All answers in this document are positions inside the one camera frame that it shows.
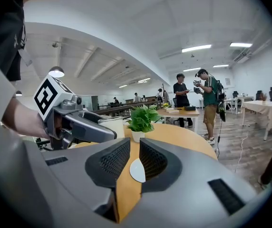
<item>white table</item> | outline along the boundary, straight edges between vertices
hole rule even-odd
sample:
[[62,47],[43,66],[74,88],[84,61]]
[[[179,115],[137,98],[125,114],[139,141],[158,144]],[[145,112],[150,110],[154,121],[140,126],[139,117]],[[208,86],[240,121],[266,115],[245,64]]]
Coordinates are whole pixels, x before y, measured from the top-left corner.
[[202,110],[204,108],[204,99],[199,99],[199,104],[202,106]]
[[[264,140],[266,140],[269,130],[272,129],[272,102],[271,101],[265,101],[265,102],[264,101],[249,101],[249,102],[244,102],[242,104],[242,108],[247,108],[249,110],[259,112],[263,115],[268,116],[268,124],[266,127],[265,136],[264,136]],[[245,110],[243,111],[243,123],[242,123],[243,126],[244,126],[244,121],[245,121]]]
[[241,105],[243,105],[244,102],[247,102],[247,101],[252,101],[253,100],[253,97],[252,96],[237,96],[235,97],[235,99],[239,99],[241,100]]
[[164,118],[164,123],[166,124],[167,117],[175,117],[175,118],[192,118],[194,125],[194,132],[197,133],[198,129],[198,116],[199,111],[196,109],[195,111],[185,111],[182,107],[178,107],[178,112],[168,113],[165,109],[157,110],[158,114]]
[[237,98],[231,98],[231,99],[225,99],[224,100],[224,104],[225,104],[225,112],[226,112],[226,106],[227,106],[227,102],[234,102],[234,106],[235,106],[235,115],[237,115]]

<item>round table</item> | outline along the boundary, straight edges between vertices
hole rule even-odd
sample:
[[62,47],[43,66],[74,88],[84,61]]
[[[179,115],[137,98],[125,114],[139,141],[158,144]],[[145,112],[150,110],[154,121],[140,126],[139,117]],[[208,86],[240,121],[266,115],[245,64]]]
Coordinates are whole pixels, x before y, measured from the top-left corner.
[[[198,134],[178,126],[154,123],[154,131],[146,133],[146,138],[178,145],[183,148],[202,152],[217,160],[213,148]],[[130,175],[130,165],[139,158],[139,143],[133,141],[132,131],[125,126],[125,137],[131,138],[130,159],[121,172],[116,184],[117,209],[119,222],[132,210],[141,198],[141,183]],[[76,145],[85,147],[96,144],[94,142],[82,142]]]

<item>green shirt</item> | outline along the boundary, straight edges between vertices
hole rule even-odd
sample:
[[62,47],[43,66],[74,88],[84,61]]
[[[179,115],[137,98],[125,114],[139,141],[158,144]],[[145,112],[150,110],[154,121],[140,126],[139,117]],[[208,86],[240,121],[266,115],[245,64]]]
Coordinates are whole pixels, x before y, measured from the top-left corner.
[[204,83],[205,87],[212,87],[212,91],[207,93],[204,91],[204,105],[218,105],[215,94],[217,91],[217,81],[214,77],[209,76]]

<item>white cup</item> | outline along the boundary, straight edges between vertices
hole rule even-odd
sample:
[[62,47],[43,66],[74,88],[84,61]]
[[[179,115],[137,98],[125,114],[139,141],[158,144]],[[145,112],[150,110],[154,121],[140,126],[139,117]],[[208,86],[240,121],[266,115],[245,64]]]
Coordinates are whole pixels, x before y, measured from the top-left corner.
[[124,138],[123,120],[121,116],[114,116],[98,120],[98,124],[105,126],[117,133],[117,138]]

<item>tablecloth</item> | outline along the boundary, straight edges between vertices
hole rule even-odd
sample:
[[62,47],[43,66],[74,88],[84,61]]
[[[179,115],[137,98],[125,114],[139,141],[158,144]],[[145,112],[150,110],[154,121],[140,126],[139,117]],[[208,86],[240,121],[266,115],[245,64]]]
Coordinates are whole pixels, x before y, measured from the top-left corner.
[[248,101],[244,102],[242,108],[247,108],[249,110],[259,112],[263,115],[268,116],[268,126],[267,129],[272,129],[272,102],[271,101]]

